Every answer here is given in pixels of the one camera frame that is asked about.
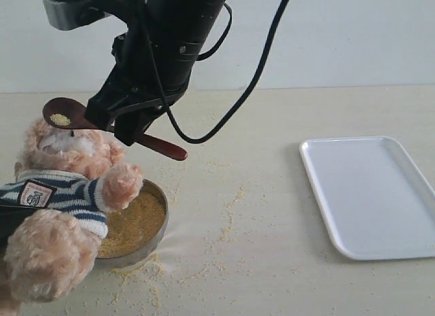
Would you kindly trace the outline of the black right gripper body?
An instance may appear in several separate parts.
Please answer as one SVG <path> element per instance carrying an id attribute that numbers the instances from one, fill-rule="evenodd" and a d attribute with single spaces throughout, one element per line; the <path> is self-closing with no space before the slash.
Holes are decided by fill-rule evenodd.
<path id="1" fill-rule="evenodd" d="M 130 103 L 173 104 L 190 81 L 190 10 L 133 10 L 114 39 L 116 63 L 100 91 L 127 92 Z"/>

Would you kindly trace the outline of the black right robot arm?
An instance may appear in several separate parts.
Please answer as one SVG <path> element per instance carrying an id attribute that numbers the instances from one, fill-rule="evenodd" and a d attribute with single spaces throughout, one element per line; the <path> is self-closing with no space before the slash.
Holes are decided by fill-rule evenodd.
<path id="1" fill-rule="evenodd" d="M 222 44 L 201 50 L 226 0 L 114 1 L 127 31 L 114 39 L 115 65 L 88 101 L 84 117 L 132 145 L 139 134 L 185 94 L 195 62 Z"/>

